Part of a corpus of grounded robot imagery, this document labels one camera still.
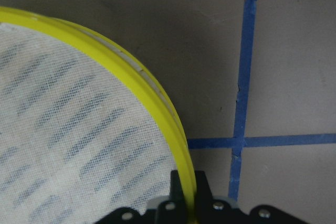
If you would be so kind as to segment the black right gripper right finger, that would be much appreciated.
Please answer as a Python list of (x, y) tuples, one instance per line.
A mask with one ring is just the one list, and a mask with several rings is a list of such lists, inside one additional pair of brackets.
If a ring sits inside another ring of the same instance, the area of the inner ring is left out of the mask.
[(194, 212), (198, 223), (305, 223), (271, 205), (258, 205), (249, 213), (244, 213), (232, 198), (212, 194), (204, 171), (195, 171), (195, 178), (197, 192)]

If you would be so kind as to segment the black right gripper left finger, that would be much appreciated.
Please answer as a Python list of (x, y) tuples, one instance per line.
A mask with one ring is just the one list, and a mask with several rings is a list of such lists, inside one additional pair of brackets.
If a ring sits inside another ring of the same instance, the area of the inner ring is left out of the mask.
[(144, 214), (130, 207), (121, 207), (97, 223), (188, 223), (187, 206), (177, 171), (170, 174), (169, 195), (150, 199)]

